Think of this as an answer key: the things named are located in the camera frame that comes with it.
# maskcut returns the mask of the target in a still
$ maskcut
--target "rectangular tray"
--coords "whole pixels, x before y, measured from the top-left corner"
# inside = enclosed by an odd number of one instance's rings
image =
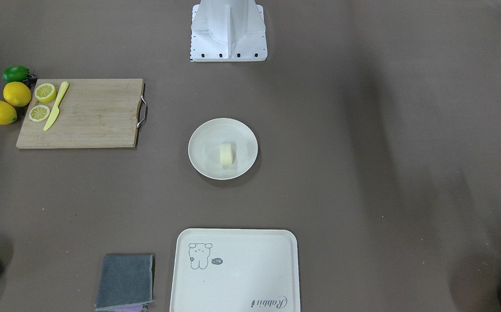
[[[286,230],[186,229],[170,312],[300,312],[298,250]]]

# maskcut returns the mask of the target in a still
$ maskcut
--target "gray towel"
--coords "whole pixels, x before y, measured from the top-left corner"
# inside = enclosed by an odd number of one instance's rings
[[[102,262],[96,311],[144,312],[152,302],[154,255],[106,255]]]

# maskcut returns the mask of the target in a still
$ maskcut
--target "round plate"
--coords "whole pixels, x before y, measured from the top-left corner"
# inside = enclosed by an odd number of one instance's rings
[[[230,143],[233,164],[222,166],[219,148]],[[189,159],[202,175],[216,180],[236,178],[247,172],[258,156],[258,141],[249,127],[231,118],[209,120],[198,127],[189,140]]]

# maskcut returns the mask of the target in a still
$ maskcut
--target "yellow knife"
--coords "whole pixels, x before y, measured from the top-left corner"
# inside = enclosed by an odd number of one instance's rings
[[[54,107],[52,107],[52,111],[50,112],[50,116],[48,117],[48,121],[44,126],[44,131],[50,129],[50,127],[54,124],[56,118],[59,115],[59,103],[62,102],[63,96],[65,95],[65,91],[69,87],[69,83],[67,81],[62,82],[62,85],[59,87],[58,96],[56,97],[56,102],[54,103]]]

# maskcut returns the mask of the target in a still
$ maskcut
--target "metal handle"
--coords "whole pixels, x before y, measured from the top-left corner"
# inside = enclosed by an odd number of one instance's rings
[[[143,119],[140,120],[140,122],[137,123],[137,129],[139,129],[143,123],[146,121],[146,115],[148,114],[148,105],[146,103],[146,101],[144,100],[144,95],[141,95],[141,100],[143,100],[143,103],[144,103],[144,115],[143,115]]]

